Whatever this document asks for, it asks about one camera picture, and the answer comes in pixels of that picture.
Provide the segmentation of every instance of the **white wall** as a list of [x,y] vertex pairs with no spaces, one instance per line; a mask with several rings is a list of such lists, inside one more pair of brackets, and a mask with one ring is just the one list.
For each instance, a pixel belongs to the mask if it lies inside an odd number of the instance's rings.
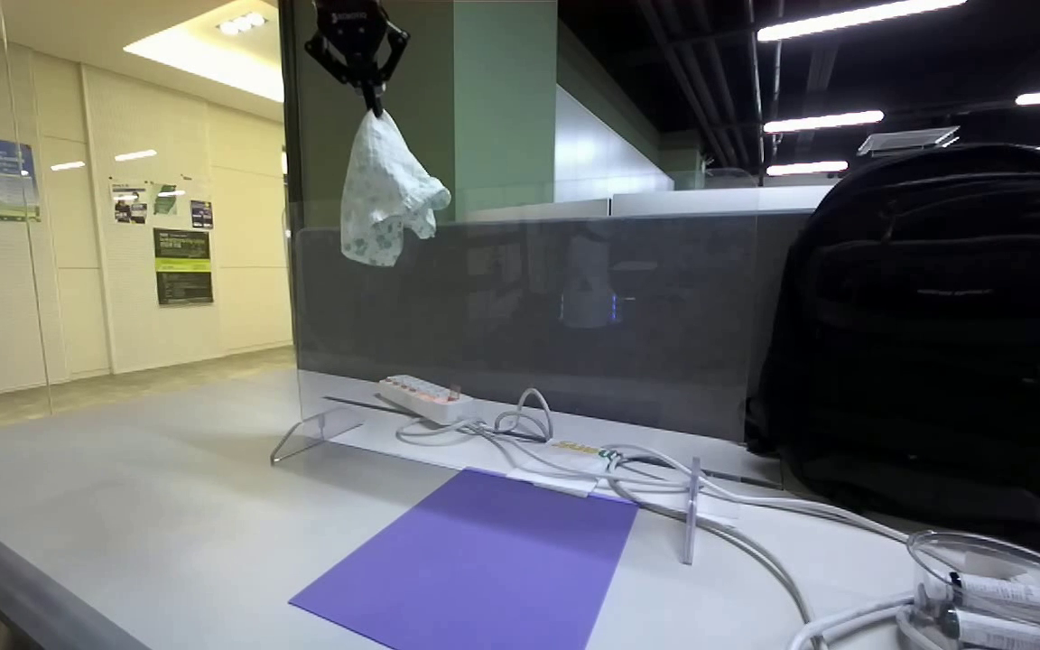
[[676,185],[660,166],[558,86],[558,202],[671,189]]
[[592,114],[599,114],[623,140],[660,166],[660,135],[623,90],[623,82],[598,63],[598,55],[566,30],[558,30],[558,82]]
[[[0,394],[289,347],[283,128],[97,69],[0,52],[0,136],[38,148],[41,223],[0,223]],[[157,148],[121,166],[115,151]],[[161,307],[153,229],[109,185],[176,182],[216,206],[212,307]]]

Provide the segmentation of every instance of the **white plastic bag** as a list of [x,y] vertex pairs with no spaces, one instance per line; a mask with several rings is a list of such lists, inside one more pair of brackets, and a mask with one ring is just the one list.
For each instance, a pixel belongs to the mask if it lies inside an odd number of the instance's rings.
[[395,266],[405,248],[405,229],[433,240],[436,208],[450,206],[452,191],[418,166],[391,113],[370,113],[350,140],[342,182],[342,256],[370,266]]

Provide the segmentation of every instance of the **purple paper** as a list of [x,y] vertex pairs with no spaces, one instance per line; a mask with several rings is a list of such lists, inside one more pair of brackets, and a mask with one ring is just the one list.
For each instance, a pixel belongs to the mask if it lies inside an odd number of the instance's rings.
[[582,650],[636,506],[464,469],[292,608],[395,650]]

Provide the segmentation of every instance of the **black backpack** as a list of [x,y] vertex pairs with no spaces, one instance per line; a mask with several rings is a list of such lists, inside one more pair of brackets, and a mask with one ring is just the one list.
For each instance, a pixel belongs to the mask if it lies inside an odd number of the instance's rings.
[[1040,151],[846,176],[789,253],[743,439],[830,501],[1040,550]]

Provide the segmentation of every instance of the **table surface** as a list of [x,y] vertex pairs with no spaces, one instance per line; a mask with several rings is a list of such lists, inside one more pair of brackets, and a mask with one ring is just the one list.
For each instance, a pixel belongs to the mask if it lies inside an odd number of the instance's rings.
[[[363,426],[267,467],[289,423],[332,409],[326,394],[374,402],[374,383],[274,373],[7,426],[0,542],[147,645],[374,645],[289,599],[457,469],[522,474],[484,439],[410,448],[395,436],[410,420],[358,409],[329,423]],[[558,414],[558,439],[645,445],[773,476],[738,445],[652,426]],[[728,501],[701,514],[779,555],[814,616],[914,584],[906,550],[879,534]],[[785,587],[735,547],[701,534],[693,568],[678,554],[678,525],[640,514],[588,645],[770,650],[802,627]]]

